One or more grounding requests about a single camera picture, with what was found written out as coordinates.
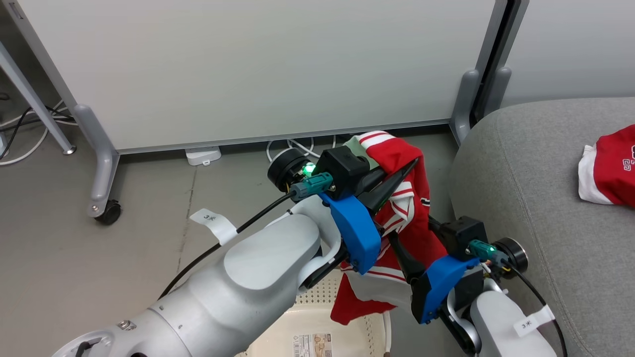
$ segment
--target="beige plastic basket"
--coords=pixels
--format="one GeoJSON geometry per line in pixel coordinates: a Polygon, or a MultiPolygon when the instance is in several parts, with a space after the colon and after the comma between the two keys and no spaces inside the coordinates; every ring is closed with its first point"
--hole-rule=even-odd
{"type": "Polygon", "coordinates": [[[347,326],[331,320],[341,279],[342,272],[334,270],[296,297],[293,307],[237,357],[382,357],[391,343],[387,313],[363,316],[347,326]]]}

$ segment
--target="whiteboard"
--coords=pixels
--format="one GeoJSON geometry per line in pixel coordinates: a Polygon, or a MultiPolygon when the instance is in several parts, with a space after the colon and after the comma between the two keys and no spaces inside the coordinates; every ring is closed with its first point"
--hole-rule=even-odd
{"type": "Polygon", "coordinates": [[[531,0],[505,65],[502,107],[635,96],[634,13],[625,0],[531,0]]]}
{"type": "Polygon", "coordinates": [[[449,118],[494,0],[20,0],[117,150],[449,118]]]}

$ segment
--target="green light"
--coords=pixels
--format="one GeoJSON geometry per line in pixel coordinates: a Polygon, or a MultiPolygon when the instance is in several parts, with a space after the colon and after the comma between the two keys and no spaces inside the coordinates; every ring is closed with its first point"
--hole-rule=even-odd
{"type": "Polygon", "coordinates": [[[316,169],[316,165],[314,163],[308,163],[302,169],[302,173],[306,177],[311,177],[311,175],[313,174],[313,170],[315,170],[315,169],[316,169]]]}

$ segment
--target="gray couch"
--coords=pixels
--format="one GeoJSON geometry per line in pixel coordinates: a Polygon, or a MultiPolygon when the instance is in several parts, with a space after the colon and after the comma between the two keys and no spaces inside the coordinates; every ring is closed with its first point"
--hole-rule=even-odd
{"type": "MultiPolygon", "coordinates": [[[[635,210],[577,192],[584,145],[634,123],[635,98],[508,107],[472,129],[451,171],[456,216],[485,222],[490,241],[508,236],[525,248],[526,275],[570,356],[635,356],[635,210]]],[[[506,287],[526,314],[540,308],[519,279],[506,287]]],[[[541,331],[560,355],[555,329],[541,331]]]]}

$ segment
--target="metal bolt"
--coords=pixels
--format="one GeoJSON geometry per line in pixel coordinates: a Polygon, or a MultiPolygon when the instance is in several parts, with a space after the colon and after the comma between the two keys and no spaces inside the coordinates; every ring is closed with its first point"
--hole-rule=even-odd
{"type": "Polygon", "coordinates": [[[123,320],[122,322],[118,323],[117,326],[121,329],[121,330],[125,330],[128,327],[130,327],[130,320],[123,320]]]}

